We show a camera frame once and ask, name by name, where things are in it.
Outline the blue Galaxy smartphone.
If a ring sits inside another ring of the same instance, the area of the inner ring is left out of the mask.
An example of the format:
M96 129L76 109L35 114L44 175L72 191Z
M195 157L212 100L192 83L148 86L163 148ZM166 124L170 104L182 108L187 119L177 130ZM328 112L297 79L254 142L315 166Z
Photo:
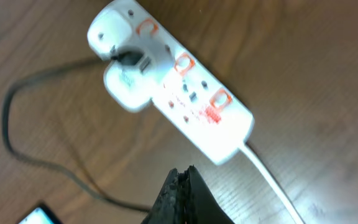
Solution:
M22 215L16 224L63 224L63 222L45 202L39 201Z

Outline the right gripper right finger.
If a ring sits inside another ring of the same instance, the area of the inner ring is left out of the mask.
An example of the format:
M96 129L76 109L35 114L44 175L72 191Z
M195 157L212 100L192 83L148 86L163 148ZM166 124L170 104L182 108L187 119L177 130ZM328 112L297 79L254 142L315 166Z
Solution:
M195 166L185 171L185 221L189 224L234 224L218 205Z

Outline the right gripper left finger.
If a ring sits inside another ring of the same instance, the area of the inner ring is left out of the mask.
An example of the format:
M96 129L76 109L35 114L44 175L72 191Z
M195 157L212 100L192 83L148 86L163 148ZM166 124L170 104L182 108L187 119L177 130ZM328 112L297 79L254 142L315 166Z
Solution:
M180 176L176 168L168 173L151 211L141 224L185 223L184 190L180 185Z

